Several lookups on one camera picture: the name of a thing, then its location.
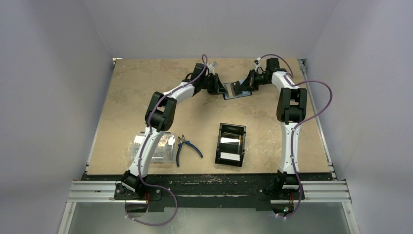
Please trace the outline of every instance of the white wall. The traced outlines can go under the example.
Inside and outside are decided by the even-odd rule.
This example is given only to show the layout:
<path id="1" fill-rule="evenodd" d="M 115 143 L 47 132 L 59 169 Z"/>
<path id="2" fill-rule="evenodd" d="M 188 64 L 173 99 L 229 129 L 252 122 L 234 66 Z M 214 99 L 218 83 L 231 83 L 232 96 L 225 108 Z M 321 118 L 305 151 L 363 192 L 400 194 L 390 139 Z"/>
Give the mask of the white wall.
<path id="1" fill-rule="evenodd" d="M 341 0 L 308 57 L 334 91 L 321 115 L 363 233 L 413 233 L 413 1 Z M 328 99 L 314 88 L 322 108 Z"/>
<path id="2" fill-rule="evenodd" d="M 2 0 L 0 32 L 0 232 L 56 233 L 111 57 L 81 0 Z"/>
<path id="3" fill-rule="evenodd" d="M 338 0 L 85 0 L 113 57 L 305 58 Z"/>

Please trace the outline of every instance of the black joint motor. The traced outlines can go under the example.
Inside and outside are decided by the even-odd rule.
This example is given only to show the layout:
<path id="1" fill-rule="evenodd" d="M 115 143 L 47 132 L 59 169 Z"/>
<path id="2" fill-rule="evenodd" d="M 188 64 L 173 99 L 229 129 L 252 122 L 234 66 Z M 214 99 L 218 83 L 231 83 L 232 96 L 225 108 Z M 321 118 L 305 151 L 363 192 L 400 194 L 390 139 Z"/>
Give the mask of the black joint motor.
<path id="1" fill-rule="evenodd" d="M 304 120 L 307 108 L 307 89 L 281 88 L 277 106 L 277 119 L 286 124 Z"/>
<path id="2" fill-rule="evenodd" d="M 300 188 L 297 176 L 295 174 L 282 173 L 277 171 L 277 177 L 274 181 L 274 191 L 281 192 L 295 192 Z"/>
<path id="3" fill-rule="evenodd" d="M 208 75 L 205 81 L 204 89 L 211 95 L 226 94 L 227 91 L 219 80 L 217 73 Z"/>
<path id="4" fill-rule="evenodd" d="M 155 92 L 152 95 L 152 99 L 150 100 L 148 109 L 145 114 L 145 121 L 146 125 L 148 126 L 148 119 L 151 115 L 153 109 L 155 108 L 158 101 L 164 95 L 160 92 Z M 159 104 L 158 108 L 164 108 L 163 111 L 160 109 L 156 109 L 155 113 L 153 113 L 152 119 L 150 120 L 150 125 L 159 131 L 167 131 L 172 126 L 173 118 L 175 116 L 175 109 L 176 109 L 176 99 L 171 97 L 164 98 L 161 103 Z"/>
<path id="5" fill-rule="evenodd" d="M 146 187 L 143 185 L 138 176 L 132 175 L 130 170 L 127 170 L 120 183 L 116 183 L 116 190 L 113 198 L 115 200 L 136 200 L 144 197 Z"/>
<path id="6" fill-rule="evenodd" d="M 242 93 L 243 91 L 257 91 L 259 85 L 270 84 L 271 79 L 267 79 L 264 74 L 259 74 L 255 70 L 250 70 L 248 76 L 242 83 L 238 81 L 234 85 L 234 93 L 236 95 Z"/>
<path id="7" fill-rule="evenodd" d="M 269 58 L 266 61 L 267 66 L 264 72 L 264 78 L 268 81 L 268 84 L 271 83 L 272 74 L 274 72 L 287 72 L 284 68 L 280 68 L 280 62 L 278 58 Z"/>
<path id="8" fill-rule="evenodd" d="M 193 81 L 195 78 L 197 78 L 199 74 L 201 74 L 201 76 L 192 84 L 195 88 L 193 96 L 197 94 L 204 87 L 205 77 L 207 75 L 207 70 L 204 69 L 204 66 L 205 64 L 197 63 L 194 67 L 191 78 L 189 80 L 187 79 L 183 80 L 185 82 L 190 82 L 190 81 Z"/>

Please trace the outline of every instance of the wooden table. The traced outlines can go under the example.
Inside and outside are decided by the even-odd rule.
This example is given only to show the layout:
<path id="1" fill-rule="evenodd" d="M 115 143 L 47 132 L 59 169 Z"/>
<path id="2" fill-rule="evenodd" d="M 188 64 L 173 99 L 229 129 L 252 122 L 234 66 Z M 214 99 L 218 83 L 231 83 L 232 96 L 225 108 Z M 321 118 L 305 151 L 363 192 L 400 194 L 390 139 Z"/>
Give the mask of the wooden table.
<path id="1" fill-rule="evenodd" d="M 216 72 L 222 83 L 246 78 L 253 59 L 210 58 L 218 62 Z M 96 132 L 89 175 L 123 174 L 131 164 L 131 143 L 144 131 L 144 115 L 153 92 L 176 87 L 193 70 L 197 59 L 122 59 L 116 61 L 107 99 Z M 294 82 L 303 80 L 296 59 L 287 59 Z M 180 167 L 175 163 L 152 163 L 150 174 L 271 173 L 280 165 L 282 135 L 276 118 L 279 91 L 262 85 L 252 96 L 224 100 L 206 90 L 176 107 L 170 132 L 185 135 L 204 155 L 184 146 Z M 310 99 L 307 117 L 312 116 Z M 220 123 L 246 126 L 245 157 L 241 168 L 215 164 Z M 324 148 L 315 120 L 305 123 L 300 132 L 299 167 L 301 172 L 328 172 Z"/>

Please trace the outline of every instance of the blue-handled pliers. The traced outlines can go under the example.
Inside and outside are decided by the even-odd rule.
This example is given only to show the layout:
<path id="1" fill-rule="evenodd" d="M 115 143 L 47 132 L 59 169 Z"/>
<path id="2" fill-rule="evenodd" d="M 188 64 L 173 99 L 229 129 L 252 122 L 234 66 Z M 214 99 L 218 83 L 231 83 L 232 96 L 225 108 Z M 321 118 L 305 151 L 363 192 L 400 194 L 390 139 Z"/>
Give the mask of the blue-handled pliers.
<path id="1" fill-rule="evenodd" d="M 189 147 L 191 147 L 192 149 L 194 149 L 199 156 L 201 156 L 201 158 L 203 158 L 201 151 L 198 150 L 198 148 L 196 148 L 193 144 L 191 144 L 189 142 L 189 140 L 185 140 L 184 135 L 182 135 L 182 137 L 178 136 L 178 140 L 179 140 L 179 145 L 178 145 L 178 153 L 176 154 L 176 166 L 179 166 L 179 154 L 181 153 L 181 149 L 182 149 L 182 145 L 186 144 Z"/>

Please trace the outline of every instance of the metal extrusion frame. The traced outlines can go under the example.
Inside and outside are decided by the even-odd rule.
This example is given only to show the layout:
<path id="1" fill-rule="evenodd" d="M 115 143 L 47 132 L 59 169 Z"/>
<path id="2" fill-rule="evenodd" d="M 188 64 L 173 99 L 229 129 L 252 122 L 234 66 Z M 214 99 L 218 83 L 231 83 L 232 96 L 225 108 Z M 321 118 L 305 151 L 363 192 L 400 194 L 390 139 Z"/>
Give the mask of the metal extrusion frame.
<path id="1" fill-rule="evenodd" d="M 78 202 L 146 203 L 145 200 L 114 200 L 115 183 L 116 181 L 73 181 L 58 233 L 67 234 L 69 232 L 73 213 Z M 359 234 L 346 181 L 303 181 L 302 184 L 306 196 L 306 199 L 302 201 L 303 203 L 342 203 L 351 234 Z M 271 200 L 272 204 L 288 202 L 288 200 Z"/>
<path id="2" fill-rule="evenodd" d="M 146 203 L 144 200 L 114 200 L 116 181 L 73 181 L 68 202 Z M 306 199 L 302 202 L 351 202 L 346 181 L 303 181 Z M 288 200 L 271 200 L 272 204 Z"/>
<path id="3" fill-rule="evenodd" d="M 72 223 L 73 214 L 75 212 L 76 202 L 67 202 L 63 213 L 63 218 L 60 223 L 58 234 L 69 233 L 70 224 Z"/>
<path id="4" fill-rule="evenodd" d="M 300 69 L 301 69 L 302 76 L 304 77 L 304 80 L 308 80 L 304 60 L 299 59 L 298 63 L 299 63 Z M 317 107 L 316 107 L 316 103 L 314 102 L 314 98 L 313 98 L 313 94 L 311 92 L 310 85 L 306 84 L 306 86 L 307 86 L 307 90 L 308 90 L 308 95 L 309 95 L 310 100 L 311 100 L 311 106 L 313 107 L 313 111 L 314 111 L 314 113 L 317 113 Z M 328 151 L 328 147 L 327 147 L 327 144 L 325 142 L 325 136 L 324 136 L 324 132 L 322 130 L 322 126 L 321 126 L 321 123 L 320 123 L 320 118 L 318 116 L 316 117 L 316 123 L 317 123 L 317 127 L 319 129 L 319 135 L 320 135 L 320 138 L 321 138 L 321 142 L 323 144 L 323 148 L 324 148 L 324 151 L 325 151 L 325 156 L 327 157 L 327 162 L 332 163 L 331 158 L 330 158 L 330 152 Z"/>

